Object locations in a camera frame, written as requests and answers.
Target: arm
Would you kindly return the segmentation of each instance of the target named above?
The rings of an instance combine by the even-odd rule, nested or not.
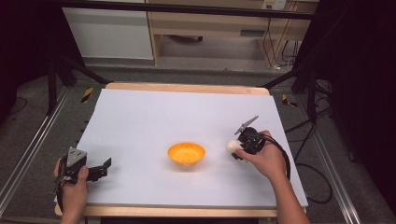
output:
[[[57,162],[54,174],[58,174],[59,161]],[[89,170],[87,166],[81,167],[78,172],[78,182],[74,185],[64,182],[63,192],[63,214],[61,218],[62,224],[77,224],[81,220],[82,212],[87,202],[88,188],[87,177]]]
[[[271,136],[268,131],[264,131],[263,134]],[[270,180],[276,196],[277,219],[280,224],[310,223],[286,177],[286,164],[282,153],[274,144],[267,141],[256,155],[248,154],[242,149],[237,149],[235,153],[253,163],[257,170]]]

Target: person's left hand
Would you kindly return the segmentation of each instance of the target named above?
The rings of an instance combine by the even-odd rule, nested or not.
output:
[[[56,162],[53,171],[55,176],[58,176],[59,159]],[[87,177],[89,169],[87,166],[82,166],[78,172],[78,182],[74,185],[69,182],[62,183],[63,192],[63,214],[61,223],[79,223],[87,202],[88,188]]]

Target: yellow and black tape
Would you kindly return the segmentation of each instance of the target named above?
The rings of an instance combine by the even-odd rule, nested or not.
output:
[[[89,88],[87,88],[87,90],[85,90],[84,96],[81,99],[82,103],[87,103],[88,102],[88,99],[90,98],[90,96],[92,94],[92,91],[93,91],[93,87],[89,87]]]
[[[290,105],[292,107],[297,107],[297,103],[289,102],[288,96],[286,94],[282,94],[282,104]]]

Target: gray carpet floor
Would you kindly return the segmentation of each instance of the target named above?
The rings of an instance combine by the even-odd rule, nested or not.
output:
[[[210,72],[210,71],[180,71],[161,69],[107,69],[93,68],[102,77],[117,81],[159,82],[159,83],[187,83],[213,85],[244,85],[256,86],[264,84],[275,75],[246,72]],[[30,168],[17,188],[2,218],[19,218],[35,223],[58,222],[54,214],[54,196],[50,194],[53,185],[52,170],[57,158],[67,149],[75,147],[78,139],[83,135],[84,128],[94,110],[102,85],[76,74],[78,83],[70,90],[64,108],[52,126],[46,140],[35,155]],[[276,106],[286,129],[304,121],[301,106],[292,107],[282,104],[282,93],[290,94],[292,80],[282,83],[271,90],[276,99]],[[94,87],[88,103],[80,102],[84,91]],[[47,110],[47,80],[41,77],[20,87],[18,95],[26,99],[27,105],[21,111],[14,113],[0,126],[0,187],[2,188],[13,168],[17,165],[24,150],[34,137],[40,122]],[[22,108],[24,102],[19,99],[13,110]],[[318,110],[326,108],[325,101],[320,101]],[[288,133],[290,148],[296,153],[304,139],[308,127],[304,126],[292,133]],[[318,120],[317,132],[320,133],[332,161],[342,177],[346,189],[354,203],[362,223],[396,223],[396,217],[388,209],[381,195],[378,193],[370,176],[358,162],[351,162],[348,158],[347,147],[338,131],[334,120],[323,116]],[[298,162],[314,166],[323,172],[318,159],[316,145],[309,139],[299,156]],[[298,167],[305,190],[311,197],[324,200],[329,195],[326,182],[312,170]],[[325,204],[309,202],[307,214],[313,223],[346,223],[342,211],[335,197]]]

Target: bowl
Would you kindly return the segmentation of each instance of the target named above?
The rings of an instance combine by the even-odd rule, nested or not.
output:
[[[194,165],[205,155],[205,149],[193,142],[177,143],[168,149],[168,156],[179,165]]]

